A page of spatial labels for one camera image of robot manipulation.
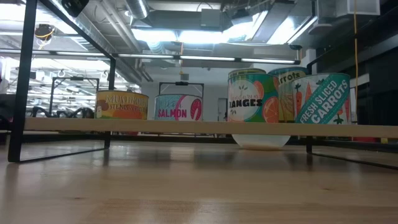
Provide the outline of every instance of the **wooden shelf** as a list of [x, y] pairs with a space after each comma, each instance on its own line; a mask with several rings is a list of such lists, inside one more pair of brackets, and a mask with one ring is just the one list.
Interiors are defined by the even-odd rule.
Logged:
[[154, 133], [270, 134], [398, 138], [398, 126], [228, 123], [134, 119], [27, 118], [34, 131], [145, 131]]

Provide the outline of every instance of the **wooden floor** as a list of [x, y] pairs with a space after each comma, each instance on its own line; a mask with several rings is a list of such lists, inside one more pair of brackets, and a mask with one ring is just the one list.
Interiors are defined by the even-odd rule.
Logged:
[[[24, 145], [38, 157], [101, 147]], [[398, 154], [316, 148], [398, 166]], [[0, 150], [0, 223], [398, 223], [398, 172], [304, 147], [113, 142], [97, 151], [9, 164]]]

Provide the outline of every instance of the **white bowl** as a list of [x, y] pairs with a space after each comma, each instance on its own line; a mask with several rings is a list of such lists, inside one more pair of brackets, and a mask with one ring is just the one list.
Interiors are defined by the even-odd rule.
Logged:
[[232, 137], [242, 148], [258, 150], [280, 149], [290, 139], [290, 136], [263, 134], [233, 134]]

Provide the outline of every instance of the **door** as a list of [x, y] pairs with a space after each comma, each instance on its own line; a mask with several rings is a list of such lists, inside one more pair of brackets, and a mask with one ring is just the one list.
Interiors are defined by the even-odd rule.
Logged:
[[218, 119], [217, 121], [226, 121], [227, 99], [218, 99]]

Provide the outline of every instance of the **food can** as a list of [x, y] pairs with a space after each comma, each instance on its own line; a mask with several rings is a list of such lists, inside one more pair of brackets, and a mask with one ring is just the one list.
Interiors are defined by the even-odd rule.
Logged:
[[201, 121], [203, 100], [195, 95], [167, 94], [155, 97], [155, 120]]
[[278, 78], [253, 68], [230, 72], [228, 121], [278, 123]]
[[[228, 75], [229, 122], [279, 122], [278, 77], [255, 68], [235, 70]], [[246, 149], [278, 149], [290, 136], [233, 134]]]
[[147, 119], [148, 98], [140, 93], [126, 91], [98, 91], [95, 118]]
[[326, 73], [292, 81], [295, 122], [351, 124], [349, 80], [347, 74]]
[[304, 77], [308, 70], [303, 67], [278, 68], [268, 74], [279, 78], [279, 121], [294, 122], [294, 103], [292, 81]]

